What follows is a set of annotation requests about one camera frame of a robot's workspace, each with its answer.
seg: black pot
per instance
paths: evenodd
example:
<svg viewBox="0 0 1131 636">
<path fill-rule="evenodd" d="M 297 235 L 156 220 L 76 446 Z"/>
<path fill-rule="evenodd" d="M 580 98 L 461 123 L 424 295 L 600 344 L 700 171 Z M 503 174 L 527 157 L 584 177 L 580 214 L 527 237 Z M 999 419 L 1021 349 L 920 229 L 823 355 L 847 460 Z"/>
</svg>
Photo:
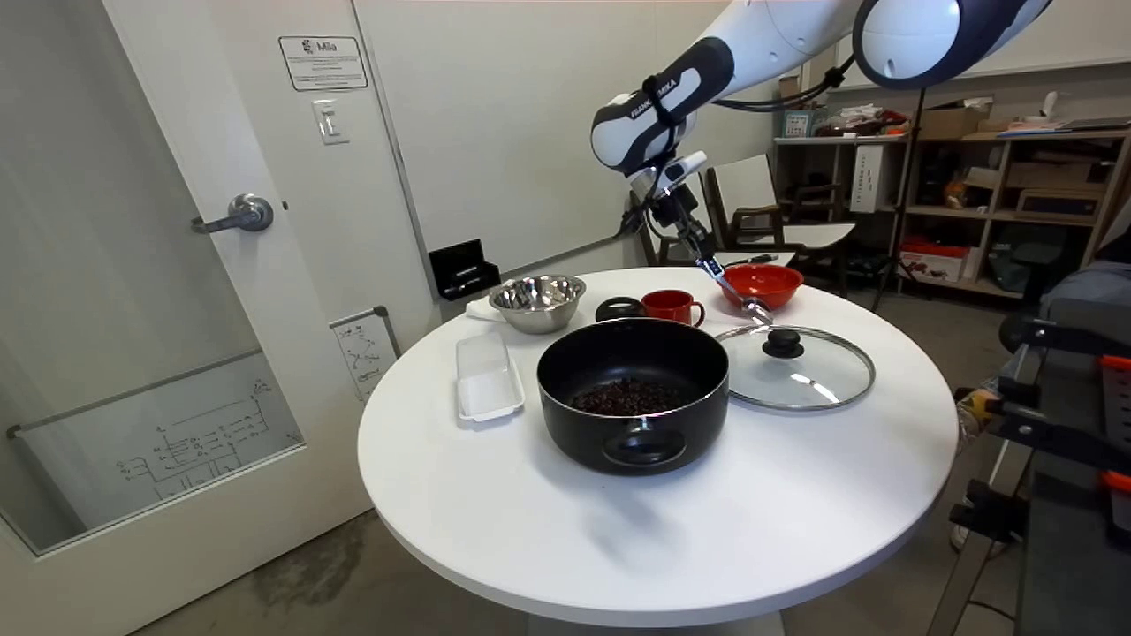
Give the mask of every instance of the black pot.
<svg viewBox="0 0 1131 636">
<path fill-rule="evenodd" d="M 566 456 L 600 474 L 666 474 L 713 446 L 727 355 L 674 323 L 599 323 L 545 349 L 538 387 Z"/>
</svg>

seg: round white table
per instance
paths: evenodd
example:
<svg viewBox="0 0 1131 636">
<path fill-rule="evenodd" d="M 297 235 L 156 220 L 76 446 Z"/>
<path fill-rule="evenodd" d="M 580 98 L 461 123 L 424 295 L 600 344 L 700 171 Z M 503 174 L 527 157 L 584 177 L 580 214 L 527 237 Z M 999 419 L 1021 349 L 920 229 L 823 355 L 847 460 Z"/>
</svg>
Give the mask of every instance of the round white table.
<svg viewBox="0 0 1131 636">
<path fill-rule="evenodd" d="M 708 331 L 743 327 L 700 270 L 593 274 L 572 320 L 608 296 L 691 290 Z M 883 563 L 940 496 L 957 448 L 952 390 L 883 320 L 803 285 L 777 327 L 864 348 L 877 387 L 836 409 L 727 404 L 717 446 L 658 479 L 578 466 L 545 430 L 538 357 L 554 337 L 452 320 L 371 391 L 356 456 L 393 536 L 450 585 L 533 620 L 685 629 L 767 620 Z M 455 344 L 499 329 L 523 413 L 455 420 Z"/>
</svg>

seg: door handle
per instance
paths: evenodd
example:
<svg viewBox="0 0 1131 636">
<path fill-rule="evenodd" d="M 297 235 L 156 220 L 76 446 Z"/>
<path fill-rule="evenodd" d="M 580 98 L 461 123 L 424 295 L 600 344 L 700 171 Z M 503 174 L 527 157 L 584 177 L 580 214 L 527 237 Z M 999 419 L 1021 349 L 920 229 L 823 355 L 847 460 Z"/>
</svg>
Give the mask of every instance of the door handle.
<svg viewBox="0 0 1131 636">
<path fill-rule="evenodd" d="M 243 229 L 243 235 L 262 235 L 275 220 L 275 210 L 264 199 L 241 195 L 225 207 L 225 215 L 216 224 L 207 224 L 201 215 L 191 220 L 195 235 L 222 235 L 222 229 Z"/>
</svg>

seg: door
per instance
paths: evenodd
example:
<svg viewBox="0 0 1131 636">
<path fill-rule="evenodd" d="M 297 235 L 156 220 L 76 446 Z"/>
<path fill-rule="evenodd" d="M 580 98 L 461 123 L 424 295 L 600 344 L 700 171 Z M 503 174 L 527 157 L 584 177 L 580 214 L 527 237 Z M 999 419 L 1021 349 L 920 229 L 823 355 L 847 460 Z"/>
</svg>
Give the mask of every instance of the door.
<svg viewBox="0 0 1131 636">
<path fill-rule="evenodd" d="M 210 3 L 0 30 L 0 633 L 129 633 L 356 515 L 360 404 Z"/>
</svg>

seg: metal bowl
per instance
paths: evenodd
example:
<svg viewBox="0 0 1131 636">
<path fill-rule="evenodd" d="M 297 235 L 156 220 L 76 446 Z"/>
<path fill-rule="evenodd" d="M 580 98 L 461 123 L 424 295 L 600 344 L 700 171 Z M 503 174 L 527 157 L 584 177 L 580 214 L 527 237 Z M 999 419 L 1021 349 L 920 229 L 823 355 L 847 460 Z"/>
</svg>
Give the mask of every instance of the metal bowl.
<svg viewBox="0 0 1131 636">
<path fill-rule="evenodd" d="M 588 282 L 572 277 L 521 277 L 490 290 L 490 308 L 521 331 L 561 331 Z"/>
</svg>

